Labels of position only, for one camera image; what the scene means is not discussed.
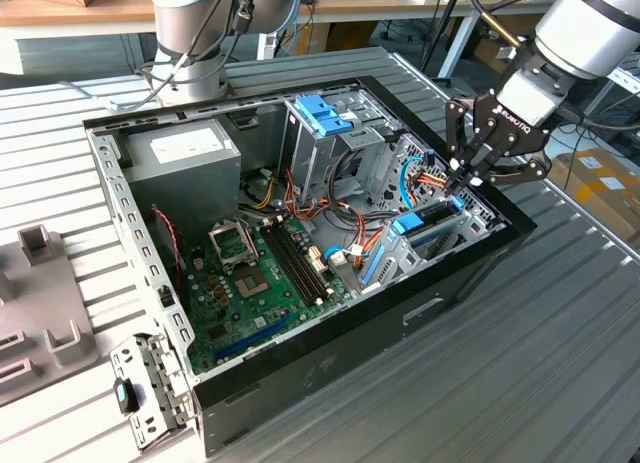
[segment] motherboard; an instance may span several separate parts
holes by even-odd
[[[310,256],[315,247],[299,221],[237,224],[227,223],[221,237],[185,252],[188,316],[196,336],[188,356],[196,374],[351,299],[340,278]],[[231,266],[238,255],[244,260]]]

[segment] wooden table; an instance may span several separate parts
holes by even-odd
[[[489,5],[499,0],[480,1]],[[438,15],[445,5],[442,2]],[[549,6],[548,2],[521,2],[498,14],[544,13]],[[436,0],[428,0],[426,4],[413,0],[316,0],[313,22],[432,18],[435,9]],[[450,76],[478,20],[468,1],[459,2],[452,15],[463,17],[464,21],[439,76]],[[298,23],[306,23],[308,19],[309,10],[303,6]],[[151,0],[95,0],[88,8],[42,0],[0,1],[0,38],[5,40],[144,33],[153,32],[154,28]],[[265,48],[268,39],[262,37],[260,41],[259,53],[268,58],[269,51]]]

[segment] slotted metal table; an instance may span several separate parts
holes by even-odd
[[[373,75],[442,134],[443,97],[382,49],[228,67],[240,94]],[[82,82],[114,101],[136,77]],[[0,92],[0,243],[42,222],[64,237],[103,357],[0,408],[0,461],[200,462],[185,430],[139,457],[106,355],[149,331],[81,121],[60,85]],[[473,296],[291,408],[216,462],[626,462],[640,446],[638,256],[547,182],[505,188],[538,224]]]

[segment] yellow wire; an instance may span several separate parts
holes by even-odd
[[[269,187],[267,188],[267,194],[264,197],[264,200],[262,200],[257,205],[254,205],[254,208],[257,209],[257,210],[261,210],[262,208],[267,206],[269,204],[269,202],[271,201],[271,192],[272,191],[273,191],[273,180],[269,180]]]

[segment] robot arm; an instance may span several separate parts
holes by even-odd
[[[447,182],[450,193],[484,181],[520,183],[547,176],[551,163],[543,150],[559,114],[567,114],[563,103],[573,85],[608,75],[640,44],[640,0],[557,0],[536,26],[534,40],[509,41],[518,52],[498,87],[447,104],[454,170]],[[467,141],[464,117],[470,111],[474,134]],[[523,154],[532,154],[526,164],[500,164],[503,156]]]
[[[152,1],[158,51],[146,75],[166,106],[224,96],[224,37],[234,35],[230,54],[242,34],[286,28],[300,5],[300,0]]]

